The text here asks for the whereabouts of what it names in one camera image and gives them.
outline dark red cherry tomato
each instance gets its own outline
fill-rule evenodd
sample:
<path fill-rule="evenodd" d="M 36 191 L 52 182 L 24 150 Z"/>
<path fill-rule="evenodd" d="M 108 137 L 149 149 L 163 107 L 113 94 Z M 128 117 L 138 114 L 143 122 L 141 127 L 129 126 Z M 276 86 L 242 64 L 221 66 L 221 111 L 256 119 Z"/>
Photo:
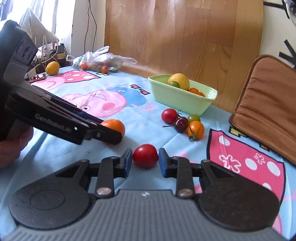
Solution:
<path fill-rule="evenodd" d="M 188 120 L 186 117 L 180 117 L 177 121 L 176 124 L 174 125 L 175 130 L 177 132 L 183 132 L 187 129 L 188 127 Z"/>
<path fill-rule="evenodd" d="M 162 112 L 161 118 L 165 123 L 171 125 L 178 119 L 178 113 L 174 109 L 166 109 Z"/>
<path fill-rule="evenodd" d="M 144 144 L 135 149 L 133 162 L 140 168 L 152 168 L 158 161 L 156 148 L 151 144 Z"/>

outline yellow lemon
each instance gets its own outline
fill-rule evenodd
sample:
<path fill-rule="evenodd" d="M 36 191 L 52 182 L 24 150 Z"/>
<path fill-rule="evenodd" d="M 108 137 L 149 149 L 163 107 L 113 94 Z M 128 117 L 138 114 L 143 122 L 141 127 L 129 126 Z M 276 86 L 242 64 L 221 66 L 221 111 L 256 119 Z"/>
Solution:
<path fill-rule="evenodd" d="M 45 69 L 48 75 L 56 75 L 59 72 L 59 64 L 56 61 L 50 62 Z"/>
<path fill-rule="evenodd" d="M 180 88 L 182 90 L 187 91 L 189 89 L 189 87 L 190 87 L 189 80 L 184 74 L 180 74 L 180 73 L 173 74 L 171 77 L 169 77 L 168 84 L 170 84 L 171 81 L 178 82 L 179 85 L 180 85 Z"/>

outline black wire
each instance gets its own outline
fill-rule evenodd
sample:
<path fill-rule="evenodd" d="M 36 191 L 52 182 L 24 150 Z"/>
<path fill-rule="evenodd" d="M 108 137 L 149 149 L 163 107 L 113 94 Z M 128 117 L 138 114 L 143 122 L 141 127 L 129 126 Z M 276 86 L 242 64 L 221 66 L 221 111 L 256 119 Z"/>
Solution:
<path fill-rule="evenodd" d="M 90 11 L 91 11 L 91 1 L 90 1 L 90 0 L 89 0 L 89 9 L 90 9 Z M 95 20 L 95 18 L 94 18 L 94 15 L 92 14 L 92 11 L 91 11 L 91 15 L 93 16 L 94 24 L 96 25 L 96 20 Z M 96 30 L 95 30 L 95 32 L 94 32 L 94 41 L 95 41 L 95 39 L 96 39 Z"/>
<path fill-rule="evenodd" d="M 87 15 L 89 17 L 89 10 L 90 10 L 91 6 L 89 5 L 89 8 L 87 10 Z M 87 36 L 87 32 L 89 31 L 89 19 L 87 21 L 87 31 L 86 31 L 86 34 L 85 34 L 85 39 L 84 39 L 84 53 L 85 53 L 85 42 L 86 42 L 86 36 Z"/>

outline green tomato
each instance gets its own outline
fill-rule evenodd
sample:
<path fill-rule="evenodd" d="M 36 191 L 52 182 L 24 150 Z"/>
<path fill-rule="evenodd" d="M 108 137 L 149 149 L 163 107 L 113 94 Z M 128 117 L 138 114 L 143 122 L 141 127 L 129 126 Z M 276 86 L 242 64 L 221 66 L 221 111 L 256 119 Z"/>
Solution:
<path fill-rule="evenodd" d="M 192 121 L 199 121 L 200 122 L 200 118 L 199 118 L 198 115 L 190 115 L 190 116 L 187 117 L 187 119 L 188 119 L 189 123 L 192 122 Z"/>
<path fill-rule="evenodd" d="M 179 83 L 178 83 L 177 81 L 171 81 L 171 82 L 170 82 L 170 85 L 171 85 L 171 86 L 174 86 L 174 87 L 176 87 L 176 88 L 180 88 L 180 85 L 179 85 Z"/>

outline orange tomato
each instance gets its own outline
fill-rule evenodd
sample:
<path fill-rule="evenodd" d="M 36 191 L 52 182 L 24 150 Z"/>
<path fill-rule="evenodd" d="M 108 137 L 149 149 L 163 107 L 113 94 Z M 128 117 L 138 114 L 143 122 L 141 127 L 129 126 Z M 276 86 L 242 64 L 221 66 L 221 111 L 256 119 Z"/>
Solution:
<path fill-rule="evenodd" d="M 82 70 L 87 70 L 88 66 L 87 66 L 87 62 L 86 61 L 82 61 L 80 64 L 80 68 Z"/>
<path fill-rule="evenodd" d="M 191 93 L 193 93 L 193 94 L 197 94 L 197 95 L 200 93 L 198 91 L 198 89 L 196 89 L 196 88 L 190 88 L 188 91 L 191 92 Z"/>
<path fill-rule="evenodd" d="M 205 128 L 203 124 L 198 120 L 190 122 L 186 130 L 187 134 L 189 135 L 189 139 L 194 141 L 200 140 L 204 134 L 204 131 Z"/>
<path fill-rule="evenodd" d="M 124 135 L 126 133 L 126 128 L 120 120 L 115 120 L 115 119 L 105 120 L 101 123 L 101 125 L 108 127 L 112 130 L 119 131 L 122 135 L 122 138 L 124 137 Z"/>
<path fill-rule="evenodd" d="M 102 67 L 102 69 L 101 69 L 102 74 L 106 74 L 106 73 L 108 73 L 108 71 L 109 71 L 109 68 L 106 66 Z"/>
<path fill-rule="evenodd" d="M 203 92 L 200 92 L 198 95 L 205 97 L 205 94 Z"/>

